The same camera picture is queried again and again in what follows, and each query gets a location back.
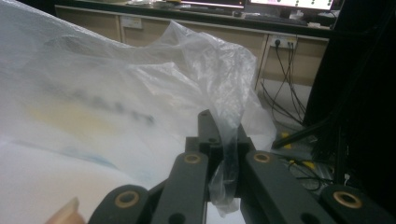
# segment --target wire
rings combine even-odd
[[[282,80],[282,84],[280,85],[280,87],[278,88],[278,90],[276,92],[275,97],[274,98],[271,97],[271,95],[268,93],[267,89],[265,89],[263,82],[261,84],[262,84],[262,88],[264,90],[264,99],[266,100],[268,105],[271,106],[273,118],[274,118],[275,121],[277,121],[277,120],[276,120],[276,116],[275,116],[274,111],[278,112],[280,115],[283,115],[285,117],[293,119],[294,121],[296,121],[300,125],[304,126],[303,118],[301,117],[301,113],[302,112],[305,113],[305,107],[302,104],[302,102],[300,101],[299,97],[297,96],[297,93],[296,93],[296,91],[294,89],[293,79],[292,79],[293,67],[294,67],[293,66],[293,62],[294,62],[294,56],[295,56],[295,52],[296,51],[294,50],[293,43],[288,43],[288,45],[289,45],[289,47],[288,47],[289,55],[288,55],[288,68],[287,68],[287,70],[285,70],[285,66],[283,65],[282,60],[280,59],[279,52],[278,52],[278,45],[276,45],[276,56],[277,56],[277,58],[279,60],[279,64],[281,66],[284,78]],[[290,87],[291,100],[292,100],[292,103],[293,103],[294,110],[296,111],[296,113],[298,115],[298,118],[294,117],[285,108],[283,108],[281,105],[276,103],[276,98],[280,94],[280,91],[282,90],[282,88],[285,85],[285,83],[288,83],[288,85]]]
[[[290,170],[290,168],[293,166],[296,170],[298,170],[299,172],[301,172],[303,175],[305,176],[297,176],[296,179],[299,180],[317,180],[318,181],[318,186],[314,189],[308,189],[310,191],[317,191],[319,189],[321,189],[321,187],[323,187],[324,185],[329,185],[333,183],[333,180],[331,179],[325,179],[322,178],[320,176],[318,176],[318,174],[308,165],[306,165],[304,163],[304,161],[297,161],[297,160],[292,160],[289,161],[289,166],[288,169]]]
[[[332,165],[333,161],[329,161],[329,160],[299,160],[299,159],[295,159],[291,156],[286,156],[286,155],[277,155],[280,159],[283,159],[285,161],[300,161],[300,162],[319,162],[319,163],[323,163],[326,165]]]
[[[335,14],[334,14],[332,11],[330,11],[330,13],[331,13],[335,18],[337,18],[337,16],[335,16]]]

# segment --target yellow object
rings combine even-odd
[[[289,134],[288,133],[282,133],[282,138],[288,137]],[[286,149],[291,149],[291,144],[287,144],[284,146],[284,148]]]
[[[315,164],[312,161],[303,161],[303,164],[309,167],[311,170],[315,170]]]

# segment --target plastic bag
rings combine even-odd
[[[248,135],[269,140],[258,149],[275,138],[251,89],[256,58],[174,21],[134,48],[3,1],[0,52],[0,135],[116,167],[147,189],[168,177],[209,108],[226,146],[210,182],[223,215],[232,211],[241,120]]]

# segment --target black cable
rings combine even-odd
[[[276,97],[279,95],[280,90],[282,89],[282,87],[283,87],[285,81],[287,81],[288,84],[289,84],[289,86],[290,86],[291,100],[293,101],[294,109],[295,109],[295,111],[297,112],[297,114],[298,114],[298,116],[299,116],[298,119],[295,118],[294,116],[292,116],[292,119],[293,119],[293,120],[296,120],[299,124],[301,124],[302,126],[304,126],[303,120],[302,120],[302,118],[300,117],[300,113],[298,112],[298,109],[297,109],[297,107],[296,107],[296,105],[295,105],[295,103],[294,103],[294,97],[293,97],[293,95],[296,96],[296,93],[295,93],[294,87],[293,87],[293,85],[292,85],[292,83],[291,83],[291,81],[290,81],[290,75],[288,76],[288,74],[290,74],[290,71],[291,71],[291,65],[292,65],[292,62],[293,62],[293,60],[294,60],[295,52],[293,52],[292,54],[290,54],[290,48],[289,48],[289,61],[288,61],[288,70],[287,70],[287,72],[285,72],[285,68],[284,68],[283,63],[282,63],[282,61],[281,61],[281,59],[280,59],[279,52],[278,52],[277,48],[276,48],[276,56],[277,56],[277,58],[278,58],[278,60],[279,60],[279,63],[280,63],[280,66],[281,66],[281,68],[282,68],[282,72],[283,72],[283,75],[284,75],[282,85],[279,87],[279,89],[278,89],[278,91],[277,91],[277,93],[276,93]]]
[[[288,69],[288,73],[286,74],[286,76],[289,75],[288,83],[289,83],[289,87],[290,87],[291,101],[293,103],[294,111],[296,111],[297,116],[299,117],[300,121],[302,121],[303,119],[300,116],[300,107],[297,108],[296,102],[294,101],[294,97],[296,96],[296,93],[294,90],[294,84],[292,81],[292,70],[293,70],[292,65],[293,65],[294,50],[293,50],[293,46],[291,45],[290,42],[288,42],[288,46],[289,46],[289,69]]]
[[[318,163],[323,163],[326,165],[333,165],[332,161],[328,160],[298,160],[293,157],[285,156],[285,155],[277,155],[279,158],[286,160],[286,161],[300,161],[300,162],[318,162]]]
[[[267,103],[268,103],[269,105],[272,105],[272,113],[273,113],[273,117],[274,117],[275,120],[276,120],[276,117],[275,117],[275,115],[274,115],[274,110],[275,110],[276,112],[278,112],[279,114],[285,116],[285,117],[290,117],[291,119],[295,120],[296,122],[301,123],[301,122],[300,122],[299,120],[297,120],[289,111],[287,111],[285,108],[283,108],[281,105],[279,105],[279,104],[271,97],[271,95],[268,93],[267,89],[265,89],[264,84],[263,84],[262,82],[261,82],[261,84],[262,84],[262,89],[264,90],[264,99],[267,100],[267,98],[265,97],[265,94],[267,94],[267,96],[268,96],[268,97],[270,98],[270,100],[271,100],[271,102],[268,102],[268,101],[267,101]],[[276,109],[276,108],[275,108],[275,105],[276,105],[279,109],[281,109],[283,112],[281,112],[281,111],[279,111],[278,109]]]
[[[332,11],[330,11],[330,13],[332,13]],[[337,18],[337,16],[335,16],[335,14],[334,14],[334,13],[332,13],[332,15],[333,15],[335,18]]]
[[[295,52],[296,51],[294,51],[294,44],[293,43],[289,43],[289,48],[290,48],[290,51],[291,51],[291,58],[290,58],[290,64],[289,64],[289,67],[290,67],[290,73],[289,73],[289,81],[290,81],[290,83],[289,83],[289,85],[290,85],[290,92],[291,92],[291,100],[293,101],[293,105],[294,105],[294,109],[295,109],[295,111],[297,112],[297,114],[299,115],[299,118],[300,118],[300,120],[303,120],[301,117],[300,117],[300,112],[301,111],[303,111],[303,113],[305,114],[305,107],[304,107],[304,104],[300,101],[300,98],[297,96],[297,93],[296,93],[296,91],[295,91],[295,89],[294,89],[294,81],[293,81],[293,67],[294,67],[294,65],[293,65],[293,63],[294,63],[294,56],[295,56]]]
[[[308,189],[308,190],[316,191],[316,190],[319,190],[323,186],[323,184],[324,185],[333,184],[333,180],[322,178],[322,177],[318,176],[318,174],[311,167],[306,165],[304,163],[304,161],[292,160],[292,161],[289,161],[289,163],[290,163],[289,166],[288,166],[289,170],[290,170],[291,166],[296,165],[296,166],[293,166],[293,167],[296,170],[298,170],[299,172],[301,172],[302,174],[305,175],[305,176],[298,176],[298,177],[296,177],[297,179],[311,179],[311,180],[317,180],[318,181],[318,187],[317,188]],[[303,169],[301,169],[300,166],[306,168],[313,176],[308,174],[307,172],[305,172]]]

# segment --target cabinet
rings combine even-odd
[[[56,7],[56,16],[109,39],[121,42],[118,15],[93,12],[87,9]]]
[[[87,28],[99,35],[122,43],[143,47],[157,40],[165,31],[171,19],[147,17],[133,14],[96,11],[85,8],[55,6],[60,19],[70,21]],[[257,57],[256,90],[260,88],[262,78],[282,81],[284,69],[288,67],[289,50],[279,49],[276,53],[270,46],[272,35],[293,35],[248,30],[230,26],[217,26],[210,23],[177,21],[195,32],[205,32],[228,42],[239,44],[249,49]],[[315,80],[318,67],[327,48],[326,39],[309,36],[297,37],[297,46],[292,64],[293,82],[311,86]]]
[[[139,28],[125,27],[121,23],[121,35],[124,43],[136,47],[146,46],[153,41],[157,40],[168,27],[170,21],[160,21],[154,19],[134,19],[135,21],[140,20],[141,26]],[[240,31],[225,27],[215,27],[204,24],[190,23],[181,21],[179,24],[192,29],[195,32],[204,32],[209,35],[213,35],[217,38],[225,40],[227,42],[235,43],[244,46],[250,52],[257,57],[257,74],[260,71],[262,64],[262,56],[264,53],[264,41],[267,35],[259,32],[251,31]]]

